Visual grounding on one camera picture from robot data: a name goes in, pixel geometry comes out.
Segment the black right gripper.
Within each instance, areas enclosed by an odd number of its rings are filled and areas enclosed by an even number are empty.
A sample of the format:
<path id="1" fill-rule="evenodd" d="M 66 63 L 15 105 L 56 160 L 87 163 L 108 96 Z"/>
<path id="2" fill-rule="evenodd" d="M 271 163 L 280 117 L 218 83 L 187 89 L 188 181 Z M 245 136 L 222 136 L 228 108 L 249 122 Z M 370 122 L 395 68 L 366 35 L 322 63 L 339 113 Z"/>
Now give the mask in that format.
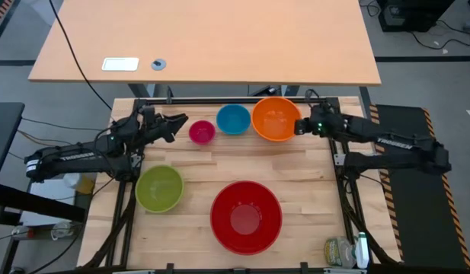
<path id="1" fill-rule="evenodd" d="M 318 104 L 311 107 L 309 118 L 298 119 L 295 123 L 295 135 L 312 132 L 313 135 L 335 138 L 345 130 L 344 118 L 334 112 L 330 104 Z"/>

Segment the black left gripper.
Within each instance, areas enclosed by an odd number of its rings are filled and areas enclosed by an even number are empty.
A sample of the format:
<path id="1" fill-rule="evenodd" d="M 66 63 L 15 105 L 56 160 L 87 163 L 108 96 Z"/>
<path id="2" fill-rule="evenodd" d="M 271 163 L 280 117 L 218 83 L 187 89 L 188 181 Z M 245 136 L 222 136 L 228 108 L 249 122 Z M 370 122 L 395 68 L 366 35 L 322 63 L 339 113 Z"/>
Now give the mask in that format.
<path id="1" fill-rule="evenodd" d="M 153 106 L 143 107 L 144 133 L 143 137 L 148 143 L 153 143 L 158 139 L 164 139 L 167 143 L 175 141 L 175 136 L 183 125 L 188 121 L 185 113 L 162 116 L 155 112 Z"/>

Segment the small pink bowl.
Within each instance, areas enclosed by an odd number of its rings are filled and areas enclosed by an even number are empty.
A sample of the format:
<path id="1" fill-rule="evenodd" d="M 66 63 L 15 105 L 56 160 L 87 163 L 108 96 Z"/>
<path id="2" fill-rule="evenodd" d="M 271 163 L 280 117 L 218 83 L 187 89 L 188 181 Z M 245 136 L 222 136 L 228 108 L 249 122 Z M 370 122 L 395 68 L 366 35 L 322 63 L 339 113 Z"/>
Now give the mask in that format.
<path id="1" fill-rule="evenodd" d="M 188 134 L 192 142 L 207 145 L 214 139 L 216 128 L 207 120 L 198 120 L 190 126 Z"/>

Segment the orange bowl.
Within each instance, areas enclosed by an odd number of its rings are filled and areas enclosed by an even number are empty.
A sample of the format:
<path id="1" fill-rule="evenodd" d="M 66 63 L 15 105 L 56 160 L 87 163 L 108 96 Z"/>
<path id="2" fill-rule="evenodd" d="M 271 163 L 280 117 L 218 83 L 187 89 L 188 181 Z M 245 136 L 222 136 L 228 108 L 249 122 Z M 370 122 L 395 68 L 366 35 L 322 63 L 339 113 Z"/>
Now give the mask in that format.
<path id="1" fill-rule="evenodd" d="M 272 142 L 285 142 L 294 137 L 296 120 L 301 118 L 300 109 L 285 97 L 265 97 L 251 111 L 255 132 Z"/>

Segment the blue bowl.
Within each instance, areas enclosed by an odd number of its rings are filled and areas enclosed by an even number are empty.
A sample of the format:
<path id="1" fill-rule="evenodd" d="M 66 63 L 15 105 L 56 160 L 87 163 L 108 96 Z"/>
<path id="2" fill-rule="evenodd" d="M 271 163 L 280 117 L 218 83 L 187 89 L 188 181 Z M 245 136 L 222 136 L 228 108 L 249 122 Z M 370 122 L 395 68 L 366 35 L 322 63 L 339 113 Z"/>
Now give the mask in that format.
<path id="1" fill-rule="evenodd" d="M 216 114 L 216 124 L 225 134 L 240 135 L 251 125 L 251 114 L 240 104 L 227 104 Z"/>

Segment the green bowl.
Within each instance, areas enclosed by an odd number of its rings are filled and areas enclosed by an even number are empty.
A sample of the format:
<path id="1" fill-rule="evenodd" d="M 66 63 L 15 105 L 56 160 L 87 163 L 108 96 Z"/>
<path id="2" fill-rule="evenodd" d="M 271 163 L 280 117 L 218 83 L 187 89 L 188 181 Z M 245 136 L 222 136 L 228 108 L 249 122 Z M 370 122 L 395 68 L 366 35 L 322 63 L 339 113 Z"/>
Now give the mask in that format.
<path id="1" fill-rule="evenodd" d="M 136 182 L 136 201 L 151 213 L 164 213 L 173 209 L 183 194 L 184 179 L 172 166 L 151 167 Z"/>

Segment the white rectangular card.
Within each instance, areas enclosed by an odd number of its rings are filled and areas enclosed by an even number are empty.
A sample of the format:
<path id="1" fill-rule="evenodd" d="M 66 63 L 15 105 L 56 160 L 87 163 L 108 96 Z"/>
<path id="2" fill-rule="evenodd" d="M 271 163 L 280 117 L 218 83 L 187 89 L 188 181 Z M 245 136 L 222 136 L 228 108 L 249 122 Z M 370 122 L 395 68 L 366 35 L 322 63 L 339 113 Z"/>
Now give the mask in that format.
<path id="1" fill-rule="evenodd" d="M 107 57 L 101 69 L 105 72 L 134 72 L 139 67 L 136 57 Z"/>

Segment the light wooden desk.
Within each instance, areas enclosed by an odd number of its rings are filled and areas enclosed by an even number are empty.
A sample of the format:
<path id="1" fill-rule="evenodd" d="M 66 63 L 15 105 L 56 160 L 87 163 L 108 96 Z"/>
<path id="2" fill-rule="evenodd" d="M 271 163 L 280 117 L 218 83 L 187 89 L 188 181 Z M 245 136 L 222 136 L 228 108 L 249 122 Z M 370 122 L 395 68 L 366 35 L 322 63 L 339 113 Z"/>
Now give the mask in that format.
<path id="1" fill-rule="evenodd" d="M 136 57 L 134 72 L 105 72 Z M 155 59 L 167 62 L 152 69 Z M 378 85 L 357 0 L 64 0 L 31 81 Z"/>

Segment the large red bowl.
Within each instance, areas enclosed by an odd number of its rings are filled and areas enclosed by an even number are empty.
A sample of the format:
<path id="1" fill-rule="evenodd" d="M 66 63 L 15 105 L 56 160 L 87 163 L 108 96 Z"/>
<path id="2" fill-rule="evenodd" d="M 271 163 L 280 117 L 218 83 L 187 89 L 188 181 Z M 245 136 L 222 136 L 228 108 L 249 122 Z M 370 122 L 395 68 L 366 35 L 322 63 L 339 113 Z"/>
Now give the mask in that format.
<path id="1" fill-rule="evenodd" d="M 210 226 L 217 241 L 239 255 L 255 255 L 277 240 L 283 214 L 265 185 L 242 180 L 224 187 L 213 200 Z"/>

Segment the plastic bottle with yellow liquid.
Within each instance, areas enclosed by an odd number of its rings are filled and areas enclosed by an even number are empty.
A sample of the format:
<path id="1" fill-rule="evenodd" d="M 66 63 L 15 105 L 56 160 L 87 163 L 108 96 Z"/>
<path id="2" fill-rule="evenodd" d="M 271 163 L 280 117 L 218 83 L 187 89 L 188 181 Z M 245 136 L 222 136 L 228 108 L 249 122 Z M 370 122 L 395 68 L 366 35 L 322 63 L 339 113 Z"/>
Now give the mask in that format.
<path id="1" fill-rule="evenodd" d="M 94 181 L 83 174 L 65 174 L 63 177 L 65 185 L 81 194 L 92 194 Z"/>

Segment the black mat with hazard stripes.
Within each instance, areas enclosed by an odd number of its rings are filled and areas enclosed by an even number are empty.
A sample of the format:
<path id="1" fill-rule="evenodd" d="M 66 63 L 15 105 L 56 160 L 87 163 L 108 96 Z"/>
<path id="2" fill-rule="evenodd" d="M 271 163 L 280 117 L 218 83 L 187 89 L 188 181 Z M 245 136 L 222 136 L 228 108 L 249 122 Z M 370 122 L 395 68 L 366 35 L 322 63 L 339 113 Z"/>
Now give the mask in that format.
<path id="1" fill-rule="evenodd" d="M 369 105 L 374 123 L 404 136 L 436 137 L 419 107 Z M 470 269 L 470 257 L 446 175 L 380 170 L 401 261 L 406 266 Z"/>

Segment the spray bottle with green label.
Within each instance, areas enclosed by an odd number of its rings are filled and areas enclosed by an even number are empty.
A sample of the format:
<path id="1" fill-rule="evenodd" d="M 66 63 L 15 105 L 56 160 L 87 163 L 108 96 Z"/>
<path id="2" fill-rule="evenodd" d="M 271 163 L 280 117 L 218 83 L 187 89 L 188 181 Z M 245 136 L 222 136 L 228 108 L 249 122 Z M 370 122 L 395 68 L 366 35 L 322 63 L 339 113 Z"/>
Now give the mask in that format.
<path id="1" fill-rule="evenodd" d="M 369 245 L 367 236 L 360 232 L 352 244 L 345 237 L 330 237 L 325 241 L 325 261 L 329 266 L 344 269 L 366 269 L 369 265 Z"/>

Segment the white box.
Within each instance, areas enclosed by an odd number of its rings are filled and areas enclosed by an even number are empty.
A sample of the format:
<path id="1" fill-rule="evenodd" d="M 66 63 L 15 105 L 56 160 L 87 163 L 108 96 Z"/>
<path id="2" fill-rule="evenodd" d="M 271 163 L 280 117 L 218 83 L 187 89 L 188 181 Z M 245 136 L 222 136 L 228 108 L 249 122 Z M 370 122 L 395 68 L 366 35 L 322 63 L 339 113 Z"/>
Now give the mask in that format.
<path id="1" fill-rule="evenodd" d="M 85 209 L 75 204 L 75 198 L 76 191 L 63 179 L 32 183 L 19 222 L 28 227 L 83 222 Z"/>

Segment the black computer tower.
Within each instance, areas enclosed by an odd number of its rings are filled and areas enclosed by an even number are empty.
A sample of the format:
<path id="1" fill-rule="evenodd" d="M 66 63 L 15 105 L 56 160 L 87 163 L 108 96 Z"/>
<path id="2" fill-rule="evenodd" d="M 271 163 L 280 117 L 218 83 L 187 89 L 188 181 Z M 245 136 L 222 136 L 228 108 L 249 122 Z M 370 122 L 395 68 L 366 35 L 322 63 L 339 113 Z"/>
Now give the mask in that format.
<path id="1" fill-rule="evenodd" d="M 376 0 L 384 32 L 427 32 L 455 0 Z"/>

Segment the black side desk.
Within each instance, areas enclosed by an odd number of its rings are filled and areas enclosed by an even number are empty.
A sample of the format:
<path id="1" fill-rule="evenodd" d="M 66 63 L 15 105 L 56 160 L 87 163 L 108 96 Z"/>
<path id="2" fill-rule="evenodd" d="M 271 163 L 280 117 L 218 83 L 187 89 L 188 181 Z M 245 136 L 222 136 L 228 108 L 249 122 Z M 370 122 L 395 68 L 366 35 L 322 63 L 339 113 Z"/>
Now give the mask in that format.
<path id="1" fill-rule="evenodd" d="M 18 130 L 23 111 L 23 103 L 0 103 L 0 171 Z"/>

